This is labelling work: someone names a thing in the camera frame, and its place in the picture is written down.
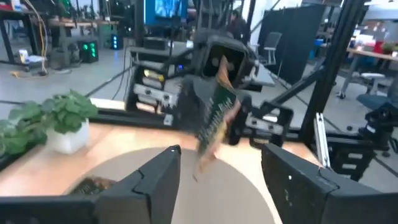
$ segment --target floor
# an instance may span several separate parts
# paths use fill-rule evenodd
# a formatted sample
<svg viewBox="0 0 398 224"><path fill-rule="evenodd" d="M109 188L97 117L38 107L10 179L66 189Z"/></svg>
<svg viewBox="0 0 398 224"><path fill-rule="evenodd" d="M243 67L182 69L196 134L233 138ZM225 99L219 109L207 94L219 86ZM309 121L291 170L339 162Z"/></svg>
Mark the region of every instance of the floor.
<svg viewBox="0 0 398 224"><path fill-rule="evenodd" d="M18 79L11 76L9 72L19 68L0 64L0 119L7 118L8 112L12 108L12 105L1 103L2 101L32 100L41 102L53 94L66 92L71 88L82 94L90 93L102 83L113 78L115 74L123 71L123 54L122 50L101 50L99 62L81 64L80 67L73 68L71 73L66 74L51 70L47 78L31 77L28 73L22 73L21 75L24 78ZM311 69L312 66L307 66L305 75ZM327 119L326 128L327 130L346 131L346 127L351 125L355 131L356 128L366 123L364 115L367 113L367 109L355 100L359 94L365 92L365 87L359 84L351 84L346 92L346 99L340 100L335 97L335 92L341 88L344 80L342 77L338 77L336 82L337 84L333 87L324 111L324 116ZM109 85L92 94L91 97L123 100L126 83L127 74L115 79ZM295 114L292 121L294 127L299 127L302 123L313 86L308 87L284 104L294 109ZM261 93L251 92L251 94L254 104L259 105L264 100L272 100L285 90L286 88L276 80L276 86L265 86ZM390 158L378 155L377 159L372 161L360 182L381 192L396 192L398 189L397 172L397 154L391 152Z"/></svg>

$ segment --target black partition panel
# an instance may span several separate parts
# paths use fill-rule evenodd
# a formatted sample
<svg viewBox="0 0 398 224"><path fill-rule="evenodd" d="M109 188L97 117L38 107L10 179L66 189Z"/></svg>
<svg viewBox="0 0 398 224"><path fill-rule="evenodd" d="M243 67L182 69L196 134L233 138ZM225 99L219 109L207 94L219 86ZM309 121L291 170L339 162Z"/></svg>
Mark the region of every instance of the black partition panel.
<svg viewBox="0 0 398 224"><path fill-rule="evenodd" d="M275 52L277 63L268 69L291 85L303 75L324 11L324 5L280 9L272 11L262 23L259 53L265 53L261 49L268 34L280 32L282 37Z"/></svg>

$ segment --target white flower pot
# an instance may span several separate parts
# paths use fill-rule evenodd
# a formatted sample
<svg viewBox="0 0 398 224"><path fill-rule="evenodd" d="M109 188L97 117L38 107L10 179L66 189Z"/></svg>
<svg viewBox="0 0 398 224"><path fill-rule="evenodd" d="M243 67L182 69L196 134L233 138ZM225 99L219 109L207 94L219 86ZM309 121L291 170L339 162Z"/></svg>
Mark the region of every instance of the white flower pot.
<svg viewBox="0 0 398 224"><path fill-rule="evenodd" d="M80 130L76 133L61 134L53 129L49 129L47 131L45 148L70 155L86 146L89 135L88 119L81 124Z"/></svg>

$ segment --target person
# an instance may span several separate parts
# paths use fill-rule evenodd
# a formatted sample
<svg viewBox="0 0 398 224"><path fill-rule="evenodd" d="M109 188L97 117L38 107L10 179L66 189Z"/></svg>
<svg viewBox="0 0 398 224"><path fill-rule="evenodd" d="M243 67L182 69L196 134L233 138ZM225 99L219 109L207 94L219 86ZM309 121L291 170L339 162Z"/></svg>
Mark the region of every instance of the person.
<svg viewBox="0 0 398 224"><path fill-rule="evenodd" d="M248 25L237 10L234 10L231 14L231 20L227 26L227 31L236 40L243 40L248 34Z"/></svg>

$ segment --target green leaves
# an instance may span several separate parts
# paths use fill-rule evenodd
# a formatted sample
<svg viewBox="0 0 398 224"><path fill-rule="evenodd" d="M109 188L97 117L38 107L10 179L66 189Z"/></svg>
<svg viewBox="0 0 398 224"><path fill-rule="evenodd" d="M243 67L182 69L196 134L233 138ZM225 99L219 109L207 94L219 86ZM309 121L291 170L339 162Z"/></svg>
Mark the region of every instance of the green leaves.
<svg viewBox="0 0 398 224"><path fill-rule="evenodd" d="M9 120L0 120L0 156L3 152L18 154L27 147L45 144L47 130L58 133L77 132L98 109L76 91L55 95L41 105L33 101L13 108Z"/></svg>

